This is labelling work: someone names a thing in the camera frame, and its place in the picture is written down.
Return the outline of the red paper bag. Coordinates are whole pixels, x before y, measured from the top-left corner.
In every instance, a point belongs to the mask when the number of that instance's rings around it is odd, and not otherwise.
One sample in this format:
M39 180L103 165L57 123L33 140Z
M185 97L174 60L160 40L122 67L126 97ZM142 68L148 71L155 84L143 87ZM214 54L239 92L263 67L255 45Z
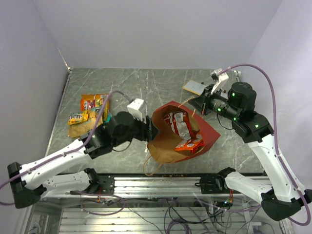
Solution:
M171 101L153 112L152 122L159 130L157 136L147 144L150 156L158 163L154 172L143 172L147 176L155 174L163 164L186 161L209 151L220 137L210 124L191 110Z

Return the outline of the red yellow snack packet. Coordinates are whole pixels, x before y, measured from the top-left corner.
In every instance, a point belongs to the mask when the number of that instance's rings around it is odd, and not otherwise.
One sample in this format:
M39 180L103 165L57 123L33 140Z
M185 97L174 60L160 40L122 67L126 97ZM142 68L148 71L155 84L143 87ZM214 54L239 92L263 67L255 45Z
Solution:
M102 105L103 105L103 98L98 98L98 99L82 98L80 100L80 109L82 111L101 107Z

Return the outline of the gold brown snack packet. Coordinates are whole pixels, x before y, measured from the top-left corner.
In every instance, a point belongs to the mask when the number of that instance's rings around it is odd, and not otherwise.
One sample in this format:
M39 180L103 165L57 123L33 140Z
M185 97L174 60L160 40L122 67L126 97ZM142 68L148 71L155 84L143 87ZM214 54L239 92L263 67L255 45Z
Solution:
M70 138L77 138L88 131L92 130L98 117L99 108L92 108L86 110L88 113L88 120L83 123L69 125L67 136Z

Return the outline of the yellow candy packet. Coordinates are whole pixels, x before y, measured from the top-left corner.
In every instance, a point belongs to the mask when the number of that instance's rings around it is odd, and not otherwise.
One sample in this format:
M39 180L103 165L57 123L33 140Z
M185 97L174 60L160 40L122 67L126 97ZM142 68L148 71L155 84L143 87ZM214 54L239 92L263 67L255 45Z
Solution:
M88 113L87 111L82 111L79 113L73 113L70 114L68 117L68 125L74 125L74 124L79 124L86 122L88 120Z

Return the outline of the teal snack packet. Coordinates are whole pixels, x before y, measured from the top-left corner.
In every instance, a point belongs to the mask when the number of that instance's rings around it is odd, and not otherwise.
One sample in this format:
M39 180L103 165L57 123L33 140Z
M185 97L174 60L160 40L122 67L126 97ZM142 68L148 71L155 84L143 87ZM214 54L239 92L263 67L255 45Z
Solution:
M111 114L111 113L107 113L107 114L104 116L103 122L104 122L104 123L109 122L110 119L111 119L111 117L112 117L112 114Z

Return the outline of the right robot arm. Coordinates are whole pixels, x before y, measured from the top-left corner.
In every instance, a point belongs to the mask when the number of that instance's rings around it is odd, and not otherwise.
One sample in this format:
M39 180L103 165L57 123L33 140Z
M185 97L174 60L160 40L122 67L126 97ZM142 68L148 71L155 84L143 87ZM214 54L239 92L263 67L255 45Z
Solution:
M271 184L262 184L240 174L233 168L221 170L215 180L216 189L225 193L238 191L258 202L273 220L291 217L312 201L312 191L306 189L291 172L283 156L274 145L274 131L267 118L256 111L256 91L245 82L235 82L227 97L213 92L207 86L201 95L188 101L203 116L210 112L229 119L232 128L242 138L260 161Z

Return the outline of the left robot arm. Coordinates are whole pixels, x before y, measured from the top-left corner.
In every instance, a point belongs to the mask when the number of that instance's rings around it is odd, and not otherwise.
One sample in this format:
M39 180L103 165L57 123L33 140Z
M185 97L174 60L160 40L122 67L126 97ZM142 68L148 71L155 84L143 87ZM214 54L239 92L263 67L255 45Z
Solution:
M133 139L150 142L158 132L149 116L139 120L128 112L120 112L109 122L45 158L23 165L11 163L7 170L15 208L29 207L52 194L98 195L104 189L104 184L94 169L86 168L79 173L66 175L63 172L108 154L115 147Z

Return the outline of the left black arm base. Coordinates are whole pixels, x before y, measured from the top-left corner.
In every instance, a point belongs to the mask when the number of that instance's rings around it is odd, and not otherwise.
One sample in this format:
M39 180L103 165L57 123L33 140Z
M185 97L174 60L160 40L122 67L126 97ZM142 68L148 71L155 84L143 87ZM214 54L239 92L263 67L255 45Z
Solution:
M109 176L91 176L89 185L84 190L70 191L71 195L112 195L115 189L115 180Z

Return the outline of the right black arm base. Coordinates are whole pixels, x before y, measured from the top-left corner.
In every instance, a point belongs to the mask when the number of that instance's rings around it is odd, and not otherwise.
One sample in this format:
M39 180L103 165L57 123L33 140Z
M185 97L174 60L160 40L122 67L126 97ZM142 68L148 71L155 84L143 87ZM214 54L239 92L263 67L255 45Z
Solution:
M225 180L220 175L207 175L201 177L195 186L200 188L202 194L217 194L225 190Z

